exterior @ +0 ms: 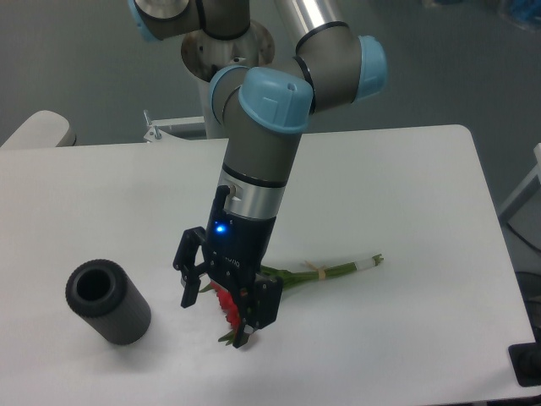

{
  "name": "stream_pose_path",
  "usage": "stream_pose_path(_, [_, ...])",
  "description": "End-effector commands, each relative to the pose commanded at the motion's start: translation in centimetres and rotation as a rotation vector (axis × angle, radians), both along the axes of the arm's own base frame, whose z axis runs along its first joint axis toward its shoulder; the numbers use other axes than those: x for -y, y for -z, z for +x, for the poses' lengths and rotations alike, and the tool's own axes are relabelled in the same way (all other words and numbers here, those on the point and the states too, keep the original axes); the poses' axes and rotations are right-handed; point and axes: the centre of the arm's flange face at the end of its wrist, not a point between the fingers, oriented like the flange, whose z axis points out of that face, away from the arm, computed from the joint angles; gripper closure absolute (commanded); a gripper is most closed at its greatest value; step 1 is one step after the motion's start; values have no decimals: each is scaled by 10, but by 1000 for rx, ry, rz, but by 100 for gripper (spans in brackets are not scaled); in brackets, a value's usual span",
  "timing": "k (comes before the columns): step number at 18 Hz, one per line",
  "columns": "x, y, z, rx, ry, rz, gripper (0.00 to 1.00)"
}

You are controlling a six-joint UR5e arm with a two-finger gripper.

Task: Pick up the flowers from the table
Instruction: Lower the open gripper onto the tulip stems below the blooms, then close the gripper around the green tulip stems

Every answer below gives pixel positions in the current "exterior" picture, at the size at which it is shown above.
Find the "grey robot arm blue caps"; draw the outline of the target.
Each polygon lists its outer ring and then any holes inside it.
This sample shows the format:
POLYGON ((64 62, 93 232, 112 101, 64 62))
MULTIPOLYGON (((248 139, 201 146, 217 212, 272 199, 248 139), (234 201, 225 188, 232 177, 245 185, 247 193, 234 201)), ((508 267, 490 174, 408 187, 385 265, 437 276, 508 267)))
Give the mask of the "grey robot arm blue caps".
POLYGON ((131 1, 139 33, 149 41, 194 37, 208 81, 211 121, 227 149, 205 227, 184 231, 173 265, 193 305, 207 275, 232 297, 234 347, 276 320, 288 276, 261 266, 301 136, 312 114, 379 93, 385 51, 372 36, 355 36, 334 1, 279 1, 295 46, 285 63, 259 65, 260 40, 247 1, 131 1))

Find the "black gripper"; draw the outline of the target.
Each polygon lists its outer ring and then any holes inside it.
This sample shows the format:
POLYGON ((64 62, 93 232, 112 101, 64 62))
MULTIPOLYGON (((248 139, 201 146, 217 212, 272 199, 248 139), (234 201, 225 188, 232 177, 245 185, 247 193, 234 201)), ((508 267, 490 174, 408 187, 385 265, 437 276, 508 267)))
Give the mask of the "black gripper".
MULTIPOLYGON (((232 341, 241 348, 255 331, 276 321, 283 280, 260 274, 276 219, 248 219, 234 214, 210 216, 206 246, 216 263, 210 276, 232 296, 238 308, 239 325, 232 341)), ((195 264, 199 248, 205 242, 205 229, 190 228, 183 232, 173 267, 181 272, 184 288, 180 305, 188 308, 195 304, 205 273, 205 264, 195 264)))

